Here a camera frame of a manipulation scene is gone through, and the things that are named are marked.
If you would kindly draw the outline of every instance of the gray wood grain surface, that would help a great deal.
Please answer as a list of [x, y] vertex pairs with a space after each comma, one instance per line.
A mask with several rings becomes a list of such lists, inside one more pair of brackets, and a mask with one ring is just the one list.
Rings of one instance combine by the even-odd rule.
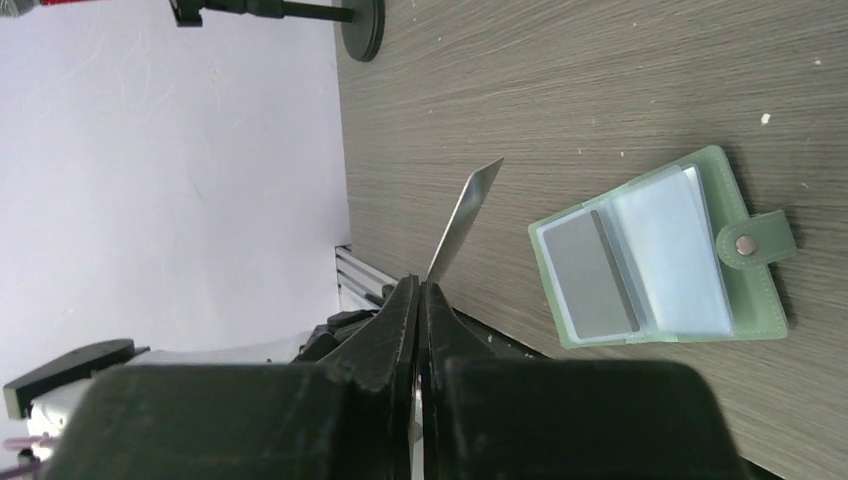
[[[746, 457], [848, 478], [848, 3], [387, 0], [382, 51], [340, 47], [339, 77], [358, 257], [423, 274], [466, 175], [506, 157], [442, 282], [457, 308], [551, 356], [690, 364]], [[791, 218], [789, 338], [562, 350], [527, 226], [708, 144]]]

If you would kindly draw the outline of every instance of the white wall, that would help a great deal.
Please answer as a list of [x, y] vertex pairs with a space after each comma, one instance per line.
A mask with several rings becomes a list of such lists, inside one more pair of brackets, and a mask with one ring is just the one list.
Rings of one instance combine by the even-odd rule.
[[334, 27], [204, 20], [176, 28], [168, 0], [0, 19], [2, 383], [101, 339], [211, 349], [338, 311]]

